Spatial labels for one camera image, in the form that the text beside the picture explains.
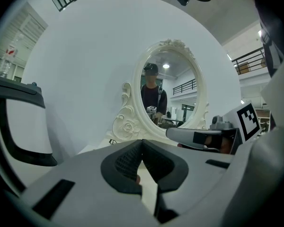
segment white mirror frame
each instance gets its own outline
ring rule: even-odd
[[[123,84],[122,107],[114,120],[112,131],[106,137],[123,142],[128,140],[148,139],[172,143],[165,129],[156,126],[148,117],[141,99],[141,73],[147,60],[160,52],[177,52],[184,56],[190,64],[197,84],[197,103],[190,118],[180,128],[205,129],[205,114],[208,112],[206,82],[202,70],[189,48],[180,40],[166,40],[149,47],[136,65],[132,83]]]

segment white backdrop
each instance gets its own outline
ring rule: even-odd
[[[169,38],[184,42],[204,73],[207,125],[240,104],[238,75],[224,49],[185,12],[161,0],[78,0],[42,34],[23,75],[23,83],[42,89],[57,158],[100,143],[138,59]]]

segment water bottle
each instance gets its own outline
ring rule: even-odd
[[[19,42],[23,39],[23,37],[23,34],[19,34],[9,44],[9,47],[7,48],[4,56],[2,57],[2,62],[0,65],[0,77],[6,78],[8,76],[10,66],[14,62],[18,53],[17,46],[19,46]]]

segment person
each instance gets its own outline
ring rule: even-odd
[[[165,90],[156,84],[158,76],[158,66],[148,63],[144,67],[146,84],[141,87],[141,97],[145,110],[147,107],[154,106],[157,108],[154,123],[157,124],[160,117],[166,113],[167,95]]]
[[[272,77],[284,59],[284,0],[254,0],[254,3],[262,28],[261,42],[264,47],[266,65]],[[270,129],[273,129],[275,121],[272,115],[270,124]],[[211,138],[208,138],[206,142],[209,144]],[[225,140],[222,146],[224,153],[230,152],[231,142]]]

